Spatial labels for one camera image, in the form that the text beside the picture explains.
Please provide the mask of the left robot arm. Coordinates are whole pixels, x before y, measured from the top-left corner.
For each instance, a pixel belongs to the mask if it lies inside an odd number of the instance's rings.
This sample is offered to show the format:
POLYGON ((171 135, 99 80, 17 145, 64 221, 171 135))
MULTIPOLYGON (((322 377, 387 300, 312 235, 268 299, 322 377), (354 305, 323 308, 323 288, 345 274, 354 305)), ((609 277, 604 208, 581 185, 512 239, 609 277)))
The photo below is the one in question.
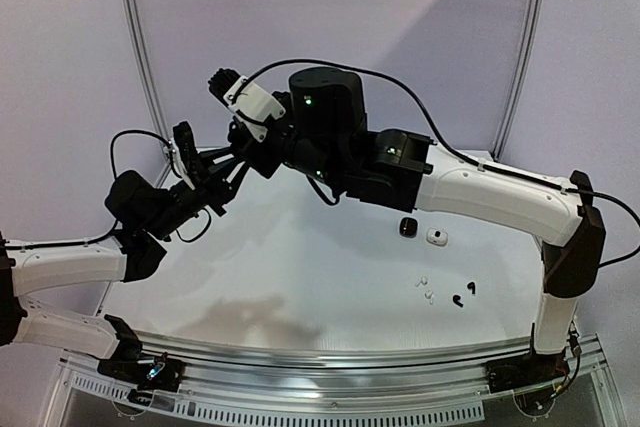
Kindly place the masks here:
POLYGON ((32 299, 34 292, 90 282, 137 282, 152 276, 162 243, 204 210, 217 215, 234 199, 248 170, 230 148, 199 153, 182 147, 181 180, 156 188, 134 170, 119 174, 105 200, 117 226, 93 240, 23 244, 1 242, 1 343, 32 343, 110 362, 128 381, 148 373, 142 344, 114 316, 89 317, 32 299))

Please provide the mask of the small black charging case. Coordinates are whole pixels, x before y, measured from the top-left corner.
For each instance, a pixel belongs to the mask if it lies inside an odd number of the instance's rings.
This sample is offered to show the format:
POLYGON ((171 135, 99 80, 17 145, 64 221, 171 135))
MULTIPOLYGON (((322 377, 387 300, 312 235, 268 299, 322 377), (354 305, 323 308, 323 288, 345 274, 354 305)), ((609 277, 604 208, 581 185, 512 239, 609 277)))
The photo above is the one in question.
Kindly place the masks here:
POLYGON ((419 224, 413 217, 403 217, 399 223, 399 235, 403 238, 413 239, 417 236, 419 224))

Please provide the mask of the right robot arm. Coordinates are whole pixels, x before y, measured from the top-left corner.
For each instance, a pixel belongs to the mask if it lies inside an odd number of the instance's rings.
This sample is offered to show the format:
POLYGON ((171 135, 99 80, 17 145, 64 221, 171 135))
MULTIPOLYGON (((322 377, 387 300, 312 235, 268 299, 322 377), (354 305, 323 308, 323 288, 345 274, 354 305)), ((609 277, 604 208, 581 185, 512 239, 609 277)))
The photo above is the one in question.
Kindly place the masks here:
POLYGON ((531 350, 517 374, 537 383, 566 343, 579 298, 595 283, 606 230, 589 177, 546 178, 463 154, 439 134, 370 131, 359 70, 307 61, 284 93, 220 70, 210 92, 232 113, 229 141, 260 175, 304 174, 330 204, 342 197, 444 212, 525 232, 542 244, 544 276, 531 350))

